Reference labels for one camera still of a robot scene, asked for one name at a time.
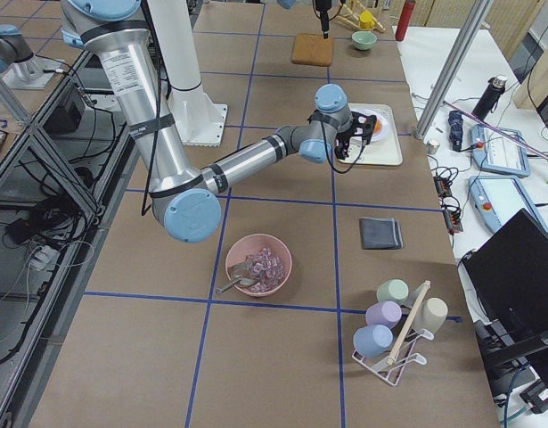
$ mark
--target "green cup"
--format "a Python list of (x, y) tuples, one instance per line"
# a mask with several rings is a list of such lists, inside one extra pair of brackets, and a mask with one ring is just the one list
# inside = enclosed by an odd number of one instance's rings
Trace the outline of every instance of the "green cup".
[(408, 298), (408, 285), (402, 279), (389, 279), (377, 289), (378, 301), (395, 301), (402, 305)]

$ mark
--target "folded cloth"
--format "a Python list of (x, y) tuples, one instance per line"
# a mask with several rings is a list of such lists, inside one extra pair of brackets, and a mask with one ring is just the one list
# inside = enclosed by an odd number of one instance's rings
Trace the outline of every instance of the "folded cloth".
[(403, 247), (400, 224), (393, 218), (359, 219), (363, 250), (398, 250)]

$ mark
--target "pink bowl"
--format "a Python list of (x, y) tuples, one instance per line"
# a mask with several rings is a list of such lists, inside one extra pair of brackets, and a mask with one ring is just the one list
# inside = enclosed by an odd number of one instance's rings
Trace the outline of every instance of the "pink bowl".
[(283, 269), (285, 270), (285, 277), (277, 287), (273, 288), (269, 292), (249, 292), (247, 289), (236, 286), (238, 290), (252, 297), (269, 296), (283, 287), (291, 273), (292, 261), (290, 250), (285, 243), (277, 239), (275, 236), (253, 234), (241, 238), (241, 240), (232, 246), (228, 254), (226, 254), (226, 276), (228, 276), (228, 280), (230, 280), (230, 268), (233, 265), (242, 263), (246, 259), (246, 256), (249, 256), (250, 254), (258, 254), (265, 247), (269, 247), (272, 250), (273, 255), (280, 258), (280, 261), (283, 264)]

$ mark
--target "black bottle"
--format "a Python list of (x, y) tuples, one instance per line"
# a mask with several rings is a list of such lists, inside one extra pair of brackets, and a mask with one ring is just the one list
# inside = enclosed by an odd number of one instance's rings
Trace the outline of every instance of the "black bottle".
[(501, 94), (505, 92), (505, 82), (507, 82), (506, 76), (490, 78), (489, 85), (487, 85), (484, 94), (479, 98), (471, 114), (480, 120), (485, 119), (487, 114), (494, 108)]

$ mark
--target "purple cup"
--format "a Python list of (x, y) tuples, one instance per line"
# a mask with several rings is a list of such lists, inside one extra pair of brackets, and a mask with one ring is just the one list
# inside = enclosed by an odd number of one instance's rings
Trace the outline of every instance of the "purple cup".
[(367, 325), (380, 324), (394, 328), (401, 316), (402, 310), (398, 303), (386, 300), (369, 307), (364, 314), (364, 319)]

